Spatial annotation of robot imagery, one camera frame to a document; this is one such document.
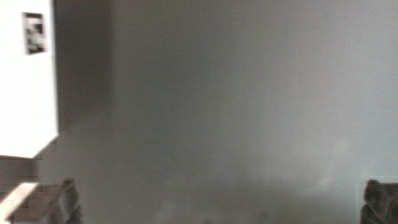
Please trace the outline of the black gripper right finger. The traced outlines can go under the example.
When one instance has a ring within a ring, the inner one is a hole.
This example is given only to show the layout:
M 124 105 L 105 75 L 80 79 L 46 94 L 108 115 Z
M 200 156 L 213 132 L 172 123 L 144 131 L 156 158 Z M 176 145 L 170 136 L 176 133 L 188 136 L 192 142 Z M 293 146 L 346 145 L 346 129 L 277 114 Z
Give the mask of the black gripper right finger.
M 398 224 L 398 183 L 367 181 L 359 224 Z

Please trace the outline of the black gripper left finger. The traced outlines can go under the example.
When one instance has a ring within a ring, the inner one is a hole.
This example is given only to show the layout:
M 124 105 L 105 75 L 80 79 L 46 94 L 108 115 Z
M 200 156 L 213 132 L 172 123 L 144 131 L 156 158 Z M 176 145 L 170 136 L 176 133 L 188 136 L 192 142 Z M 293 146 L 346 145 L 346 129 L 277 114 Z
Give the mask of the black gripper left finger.
M 37 194 L 37 224 L 83 224 L 74 180 L 65 179 L 60 185 L 41 185 L 37 187 Z

